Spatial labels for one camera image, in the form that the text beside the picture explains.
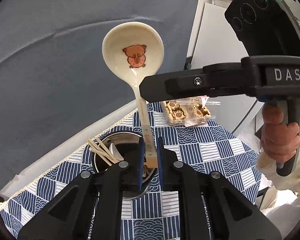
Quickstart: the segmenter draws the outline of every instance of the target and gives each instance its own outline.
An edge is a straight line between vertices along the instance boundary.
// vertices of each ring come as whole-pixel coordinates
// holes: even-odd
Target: checkered pattern
[[[196,171],[221,172],[251,202],[255,201],[261,173],[255,168],[257,153],[216,122],[201,127],[171,127],[159,103],[148,104],[153,133],[165,148]],[[116,131],[141,132],[139,114],[122,121],[102,137]],[[17,237],[20,229],[81,171],[93,171],[89,147],[78,151],[29,189],[9,200],[1,211],[5,225]],[[122,203],[121,240],[176,239],[180,237],[177,192],[162,192],[158,174],[141,198]]]

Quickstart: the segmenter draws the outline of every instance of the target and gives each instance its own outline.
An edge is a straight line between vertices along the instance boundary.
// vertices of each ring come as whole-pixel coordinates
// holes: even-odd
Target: tablecloth lace trim
[[[108,129],[104,130],[103,132],[101,132],[100,134],[96,135],[93,139],[95,139],[96,137],[100,137],[101,135],[105,134],[106,132],[110,131],[112,128],[118,126],[121,122],[125,121],[126,119],[128,119],[129,117],[131,117],[138,109],[133,110],[132,112],[130,112],[129,114],[127,114],[125,117],[123,117],[121,120],[119,120],[118,122],[116,122],[114,125],[110,126]],[[44,173],[42,173],[39,177],[37,177],[35,180],[33,180],[32,182],[30,182],[28,185],[26,185],[25,187],[23,187],[21,190],[17,191],[15,194],[13,194],[7,201],[4,202],[0,202],[0,211],[3,210],[6,205],[8,204],[9,200],[11,200],[12,198],[18,196],[20,193],[24,192],[25,190],[27,190],[32,184],[36,183],[39,181],[39,179],[41,179],[42,177],[44,177],[47,173],[49,173],[50,171],[52,171],[53,169],[55,169],[56,167],[58,167],[61,163],[63,163],[64,161],[66,161],[69,157],[73,156],[74,154],[83,151],[85,149],[85,147],[88,144],[85,143],[84,145],[80,146],[78,149],[76,149],[73,153],[71,153],[70,155],[68,155],[67,157],[65,157],[63,160],[61,160],[60,162],[58,162],[56,165],[54,165],[53,167],[51,167],[50,169],[48,169],[47,171],[45,171]]]

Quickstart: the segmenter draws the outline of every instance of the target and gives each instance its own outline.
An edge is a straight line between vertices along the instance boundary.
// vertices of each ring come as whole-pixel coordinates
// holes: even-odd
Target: white cabinet
[[[206,3],[191,62],[192,69],[223,62],[240,62],[247,51],[226,21],[226,9]],[[263,103],[246,95],[217,97],[220,106],[209,106],[216,121],[224,128],[239,135],[251,122]]]

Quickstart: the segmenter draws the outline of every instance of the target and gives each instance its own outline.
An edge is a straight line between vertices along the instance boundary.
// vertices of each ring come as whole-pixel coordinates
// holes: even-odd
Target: camera lens
[[[240,19],[238,17],[234,17],[232,19],[232,26],[237,30],[237,31],[241,31],[242,30],[242,22],[240,21]]]
[[[249,5],[248,3],[244,3],[240,7],[240,13],[241,13],[242,18],[247,23],[253,24],[257,19],[257,15],[256,15],[254,8],[251,5]]]
[[[268,0],[254,0],[254,2],[260,9],[265,10],[268,7]]]

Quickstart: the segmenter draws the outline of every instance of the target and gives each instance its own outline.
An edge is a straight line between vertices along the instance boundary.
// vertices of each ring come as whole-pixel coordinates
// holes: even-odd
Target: white spoon
[[[128,22],[110,30],[102,43],[102,55],[108,68],[127,82],[136,97],[146,160],[149,168],[157,168],[157,152],[151,132],[146,101],[140,96],[139,85],[146,76],[157,73],[164,47],[159,34],[147,24]]]
[[[109,150],[118,161],[124,160],[114,143],[110,144]]]

